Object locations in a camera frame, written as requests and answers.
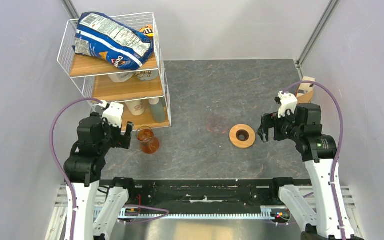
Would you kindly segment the amber glass carafe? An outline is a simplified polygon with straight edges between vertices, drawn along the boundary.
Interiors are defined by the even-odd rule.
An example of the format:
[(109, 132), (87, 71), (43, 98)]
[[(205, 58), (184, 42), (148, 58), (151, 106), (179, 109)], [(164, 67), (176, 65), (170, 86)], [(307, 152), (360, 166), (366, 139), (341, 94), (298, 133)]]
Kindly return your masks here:
[(149, 126), (142, 126), (136, 131), (136, 138), (145, 154), (154, 154), (160, 148), (160, 142)]

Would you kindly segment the round wooden dripper collar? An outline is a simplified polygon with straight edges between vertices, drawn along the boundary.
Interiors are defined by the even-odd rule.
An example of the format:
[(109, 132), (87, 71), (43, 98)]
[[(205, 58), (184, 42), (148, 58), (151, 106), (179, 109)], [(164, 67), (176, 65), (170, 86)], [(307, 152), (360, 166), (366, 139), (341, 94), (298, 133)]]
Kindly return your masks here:
[(235, 147), (247, 149), (255, 143), (256, 133), (246, 124), (237, 124), (230, 129), (229, 140)]

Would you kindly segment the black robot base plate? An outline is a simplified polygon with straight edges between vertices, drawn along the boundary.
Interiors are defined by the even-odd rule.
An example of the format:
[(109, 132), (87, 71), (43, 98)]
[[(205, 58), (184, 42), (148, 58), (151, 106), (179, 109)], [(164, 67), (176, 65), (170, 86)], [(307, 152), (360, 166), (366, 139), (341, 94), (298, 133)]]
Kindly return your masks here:
[(260, 207), (282, 206), (272, 179), (136, 179), (128, 205), (141, 215), (256, 214)]

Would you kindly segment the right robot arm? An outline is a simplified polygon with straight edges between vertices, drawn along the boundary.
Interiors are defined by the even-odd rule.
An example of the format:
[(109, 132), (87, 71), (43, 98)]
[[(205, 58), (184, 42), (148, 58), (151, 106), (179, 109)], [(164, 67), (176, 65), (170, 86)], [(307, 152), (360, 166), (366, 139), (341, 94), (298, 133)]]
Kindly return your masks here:
[(357, 240), (339, 184), (335, 161), (339, 148), (332, 136), (322, 133), (321, 117), (321, 107), (312, 103), (298, 104), (294, 111), (262, 115), (258, 135), (263, 142), (269, 140), (272, 129), (275, 141), (295, 143), (310, 177), (315, 207), (309, 205), (291, 177), (274, 178), (268, 197), (276, 205), (285, 204), (302, 240)]

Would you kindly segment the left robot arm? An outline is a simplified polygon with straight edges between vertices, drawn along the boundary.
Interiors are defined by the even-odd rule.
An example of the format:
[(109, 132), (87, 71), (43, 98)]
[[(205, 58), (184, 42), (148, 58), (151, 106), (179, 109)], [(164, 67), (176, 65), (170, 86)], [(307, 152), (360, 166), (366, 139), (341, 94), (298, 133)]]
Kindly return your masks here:
[(128, 122), (122, 132), (122, 113), (93, 112), (77, 127), (78, 140), (73, 144), (63, 169), (73, 187), (68, 192), (69, 215), (67, 240), (109, 240), (125, 204), (137, 198), (132, 178), (115, 177), (110, 181), (104, 206), (94, 218), (96, 195), (101, 187), (106, 154), (111, 148), (129, 149), (134, 127)]

